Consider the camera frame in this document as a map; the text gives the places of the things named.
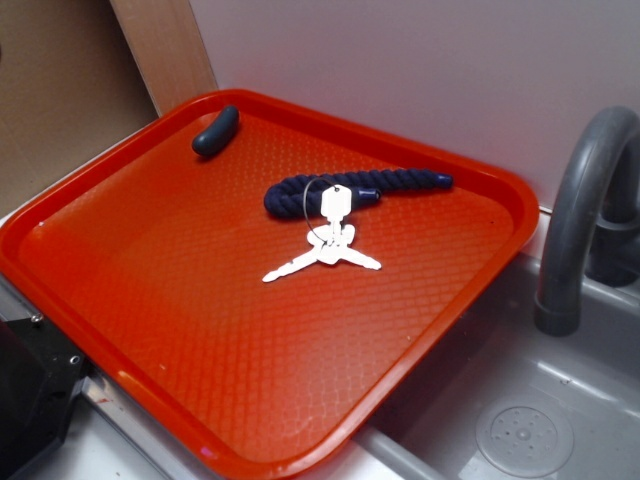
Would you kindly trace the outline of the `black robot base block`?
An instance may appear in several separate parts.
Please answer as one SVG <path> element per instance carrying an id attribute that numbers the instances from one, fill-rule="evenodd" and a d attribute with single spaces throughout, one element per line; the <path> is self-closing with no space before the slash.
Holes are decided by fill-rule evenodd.
<path id="1" fill-rule="evenodd" d="M 1 477 L 16 479 L 66 439 L 88 371 L 48 319 L 1 323 Z"/>

